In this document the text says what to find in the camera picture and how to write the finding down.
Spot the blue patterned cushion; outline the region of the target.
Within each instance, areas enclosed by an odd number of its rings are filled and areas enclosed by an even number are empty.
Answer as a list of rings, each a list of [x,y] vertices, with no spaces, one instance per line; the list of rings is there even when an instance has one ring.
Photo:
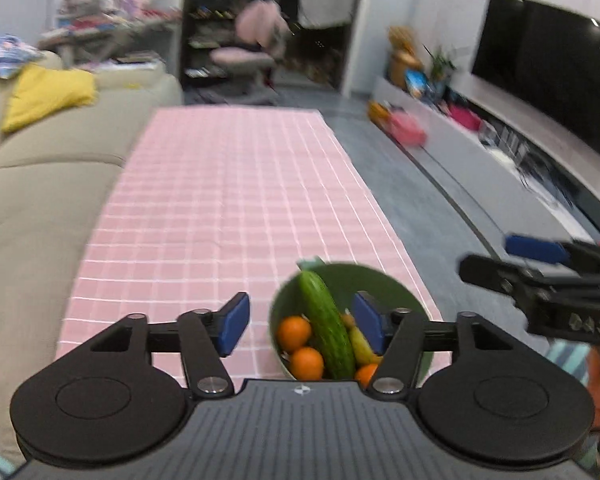
[[[15,36],[0,37],[0,79],[17,76],[24,66],[40,60],[42,52]]]

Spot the beige sofa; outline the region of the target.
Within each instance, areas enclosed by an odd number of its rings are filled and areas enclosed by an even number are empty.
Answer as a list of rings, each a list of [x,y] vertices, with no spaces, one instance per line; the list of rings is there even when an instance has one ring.
[[[6,134],[15,86],[0,79],[0,456],[17,465],[10,399],[53,361],[102,205],[151,116],[183,90],[164,66],[103,72],[94,104]]]

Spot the brown longan fruit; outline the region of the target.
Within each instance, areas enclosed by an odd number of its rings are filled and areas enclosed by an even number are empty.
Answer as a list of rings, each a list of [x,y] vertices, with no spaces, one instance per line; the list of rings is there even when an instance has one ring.
[[[343,315],[341,315],[341,319],[342,319],[344,327],[347,330],[352,330],[352,328],[355,328],[355,326],[356,326],[355,319],[349,313],[343,313]]]

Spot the yellow cushion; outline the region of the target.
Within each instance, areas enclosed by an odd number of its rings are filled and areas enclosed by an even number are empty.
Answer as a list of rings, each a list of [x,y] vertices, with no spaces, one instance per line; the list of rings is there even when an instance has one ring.
[[[97,98],[92,73],[30,64],[17,77],[7,101],[1,132],[14,133],[61,110],[93,105]]]

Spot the pink checkered tablecloth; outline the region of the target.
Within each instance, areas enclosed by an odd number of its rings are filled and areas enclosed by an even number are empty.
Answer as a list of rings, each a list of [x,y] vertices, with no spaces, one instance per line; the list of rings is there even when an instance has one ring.
[[[268,309],[298,262],[354,262],[440,313],[372,192],[315,110],[160,110],[102,207],[57,343],[66,354],[130,313],[171,322],[238,292],[250,324],[225,367],[279,378]]]

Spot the black television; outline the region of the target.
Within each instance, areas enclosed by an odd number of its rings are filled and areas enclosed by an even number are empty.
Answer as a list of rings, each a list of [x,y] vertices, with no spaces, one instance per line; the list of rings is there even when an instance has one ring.
[[[533,0],[489,0],[471,73],[600,155],[600,22]]]

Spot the green cucumber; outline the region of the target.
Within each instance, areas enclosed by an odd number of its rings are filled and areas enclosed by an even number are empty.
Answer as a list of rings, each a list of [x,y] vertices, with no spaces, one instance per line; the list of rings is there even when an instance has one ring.
[[[312,324],[316,348],[333,380],[350,380],[355,374],[355,357],[348,331],[332,294],[318,274],[301,271],[299,292],[304,312]]]

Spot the yellow green pear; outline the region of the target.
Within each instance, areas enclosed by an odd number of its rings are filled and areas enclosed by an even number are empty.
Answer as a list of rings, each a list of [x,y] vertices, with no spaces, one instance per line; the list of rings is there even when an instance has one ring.
[[[382,361],[382,356],[378,356],[378,354],[373,352],[373,349],[370,348],[370,344],[358,326],[354,326],[349,330],[349,339],[358,366],[379,364]]]

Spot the pink office chair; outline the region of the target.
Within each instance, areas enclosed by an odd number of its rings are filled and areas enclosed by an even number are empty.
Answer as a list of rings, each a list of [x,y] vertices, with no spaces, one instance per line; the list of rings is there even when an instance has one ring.
[[[214,49],[210,60],[230,76],[256,76],[273,87],[289,37],[279,4],[275,0],[252,0],[235,18],[230,45]]]

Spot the green potted plant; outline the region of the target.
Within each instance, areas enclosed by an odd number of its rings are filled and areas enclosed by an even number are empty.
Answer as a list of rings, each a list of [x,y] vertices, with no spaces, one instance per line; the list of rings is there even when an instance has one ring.
[[[441,81],[448,82],[456,70],[456,50],[445,50],[444,47],[437,46],[434,50],[425,47],[425,51],[430,57],[429,81],[433,84]]]

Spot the orange box on floor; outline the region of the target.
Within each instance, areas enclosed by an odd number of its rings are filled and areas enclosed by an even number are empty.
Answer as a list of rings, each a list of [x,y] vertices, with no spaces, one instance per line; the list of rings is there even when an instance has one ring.
[[[368,102],[367,116],[375,126],[381,130],[385,130],[391,117],[391,112],[382,104],[376,101],[370,101]]]

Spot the green colander bowl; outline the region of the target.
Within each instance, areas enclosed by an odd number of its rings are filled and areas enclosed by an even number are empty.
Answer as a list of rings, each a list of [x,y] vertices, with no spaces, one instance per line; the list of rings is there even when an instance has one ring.
[[[276,292],[268,331],[287,377],[354,380],[366,390],[402,311],[431,318],[412,292],[384,272],[352,262],[304,260]]]

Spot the golden vase with dried flowers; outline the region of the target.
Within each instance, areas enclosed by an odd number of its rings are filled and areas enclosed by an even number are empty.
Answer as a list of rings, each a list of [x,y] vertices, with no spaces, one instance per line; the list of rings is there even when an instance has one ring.
[[[406,72],[408,70],[420,72],[424,68],[422,61],[416,55],[415,38],[407,26],[391,25],[388,39],[391,46],[389,79],[396,87],[405,90]]]

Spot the orange mandarin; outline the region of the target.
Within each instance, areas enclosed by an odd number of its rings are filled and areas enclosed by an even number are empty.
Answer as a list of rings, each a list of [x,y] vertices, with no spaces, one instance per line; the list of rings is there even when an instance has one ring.
[[[296,350],[289,358],[289,370],[302,382],[316,382],[324,374],[324,360],[320,352],[311,347]]]
[[[311,336],[311,323],[300,315],[284,318],[276,330],[276,341],[279,348],[287,353],[294,353],[305,346]]]
[[[370,380],[374,377],[378,366],[378,363],[370,363],[361,366],[356,371],[354,379],[363,390],[365,390],[370,384]]]

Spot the striped teal sleeve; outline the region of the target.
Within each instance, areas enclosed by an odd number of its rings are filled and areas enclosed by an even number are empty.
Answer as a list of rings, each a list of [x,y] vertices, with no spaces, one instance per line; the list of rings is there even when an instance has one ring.
[[[590,347],[587,344],[555,340],[545,353],[545,357],[586,386],[588,384],[586,358],[589,353]],[[596,462],[597,440],[598,437],[590,434],[576,453],[578,465],[594,479],[600,479],[600,467]]]

